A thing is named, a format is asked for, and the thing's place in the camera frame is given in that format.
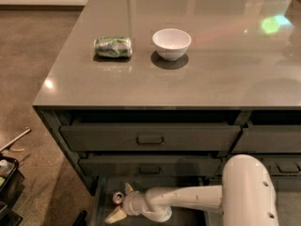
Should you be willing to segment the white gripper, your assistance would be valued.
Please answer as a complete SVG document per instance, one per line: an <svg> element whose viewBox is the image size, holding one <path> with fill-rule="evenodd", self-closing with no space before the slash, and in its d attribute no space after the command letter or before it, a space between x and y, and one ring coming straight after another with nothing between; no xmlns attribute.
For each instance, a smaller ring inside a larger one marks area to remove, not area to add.
<svg viewBox="0 0 301 226"><path fill-rule="evenodd" d="M113 224L123 220L128 215L144 215L150 211L145 197L139 191L134 191L129 183L125 183L126 196L123 200L122 207L116 207L111 214L105 218L107 224Z"/></svg>

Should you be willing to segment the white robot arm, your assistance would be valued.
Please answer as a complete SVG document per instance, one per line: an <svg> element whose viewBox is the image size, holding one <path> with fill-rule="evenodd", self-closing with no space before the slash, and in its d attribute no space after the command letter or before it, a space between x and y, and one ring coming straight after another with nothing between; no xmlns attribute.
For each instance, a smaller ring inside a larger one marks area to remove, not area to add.
<svg viewBox="0 0 301 226"><path fill-rule="evenodd" d="M279 226L277 195L264 164L238 154L227 161L220 186L152 187L141 193L125 185L113 196L114 211L105 218L113 224L129 216L166 222L174 207L220 213L223 226Z"/></svg>

